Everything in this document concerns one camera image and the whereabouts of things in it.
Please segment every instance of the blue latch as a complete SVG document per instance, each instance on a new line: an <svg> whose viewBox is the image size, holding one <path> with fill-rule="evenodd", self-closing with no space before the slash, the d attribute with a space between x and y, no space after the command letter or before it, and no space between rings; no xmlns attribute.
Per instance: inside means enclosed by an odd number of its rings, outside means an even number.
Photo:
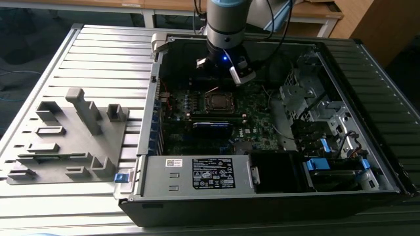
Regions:
<svg viewBox="0 0 420 236"><path fill-rule="evenodd" d="M321 143L322 143L325 152L330 152L330 149L329 149L329 146L328 146L328 143L326 143L326 139L321 139Z"/></svg>
<svg viewBox="0 0 420 236"><path fill-rule="evenodd" d="M325 171L329 170L329 164L325 158L312 158L306 161L306 167L309 171Z"/></svg>
<svg viewBox="0 0 420 236"><path fill-rule="evenodd" d="M114 183L128 183L129 174L116 174Z"/></svg>
<svg viewBox="0 0 420 236"><path fill-rule="evenodd" d="M362 169L365 170L370 168L370 165L366 159L361 159L361 165L362 165Z"/></svg>

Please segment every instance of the floor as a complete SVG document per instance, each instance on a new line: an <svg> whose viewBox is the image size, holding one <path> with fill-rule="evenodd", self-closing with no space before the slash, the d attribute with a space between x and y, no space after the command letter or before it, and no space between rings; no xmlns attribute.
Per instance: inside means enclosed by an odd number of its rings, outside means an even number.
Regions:
<svg viewBox="0 0 420 236"><path fill-rule="evenodd" d="M101 12L76 12L58 11L58 18L53 19L46 10L6 9L0 8L0 136L5 132L17 112L22 101L28 96L33 85L37 82L38 75L29 73L12 73L2 75L2 70L32 70L42 72L50 58L60 46L60 43L69 31L73 23L84 23L90 25L109 26L144 26L142 17L140 15L129 15L122 13L101 13ZM17 26L18 31L9 32L5 22L12 22ZM160 28L190 29L190 17L162 17L157 16L157 26ZM24 64L12 65L1 58L1 51L13 49L24 44L25 39L30 50L33 51L33 59ZM392 78L397 78L396 84L406 94L412 103L420 107L420 39L414 39L413 43L406 47L394 61L386 68Z"/></svg>

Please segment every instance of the power supply label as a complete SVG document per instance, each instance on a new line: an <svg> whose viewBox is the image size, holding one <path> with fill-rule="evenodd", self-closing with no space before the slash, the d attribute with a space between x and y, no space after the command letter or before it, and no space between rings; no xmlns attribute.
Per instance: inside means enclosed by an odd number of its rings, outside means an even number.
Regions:
<svg viewBox="0 0 420 236"><path fill-rule="evenodd" d="M234 188L232 158L192 159L194 189Z"/></svg>

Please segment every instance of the aluminum extrusion table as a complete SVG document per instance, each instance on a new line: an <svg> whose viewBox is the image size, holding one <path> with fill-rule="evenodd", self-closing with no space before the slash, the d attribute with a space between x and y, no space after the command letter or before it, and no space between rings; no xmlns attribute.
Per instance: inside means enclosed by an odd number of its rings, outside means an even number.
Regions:
<svg viewBox="0 0 420 236"><path fill-rule="evenodd" d="M188 30L141 29L73 25L52 58L34 89L22 105L12 125L0 141L0 155L13 143L13 134L24 129L21 123L36 118L33 110L40 101L65 103L62 96L69 87L82 88L85 97L97 107L120 103L129 108L118 169L136 165L136 147L145 104L145 91L150 77L150 38L157 31L190 34ZM329 47L344 73L353 76L358 86L376 79L376 86L397 88L369 57L362 45L350 40L317 39ZM417 229L420 222L418 199L381 207L346 219L332 221L289 222L277 225L225 225L198 228L173 227L145 229L137 227L122 213L113 198L113 182L33 184L12 186L5 183L13 157L0 156L0 235L50 233L57 235L170 235L254 234L289 230L320 229L324 235L354 232L345 227L372 227L384 232L382 225L400 225L397 229Z"/></svg>

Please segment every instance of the motherboard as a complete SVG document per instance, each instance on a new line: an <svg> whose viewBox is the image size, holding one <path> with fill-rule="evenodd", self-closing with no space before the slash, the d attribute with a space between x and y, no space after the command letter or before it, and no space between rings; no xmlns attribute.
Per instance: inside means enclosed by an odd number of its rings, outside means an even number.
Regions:
<svg viewBox="0 0 420 236"><path fill-rule="evenodd" d="M261 83L208 90L162 88L165 155L244 155L253 149L278 149L268 107L277 94Z"/></svg>

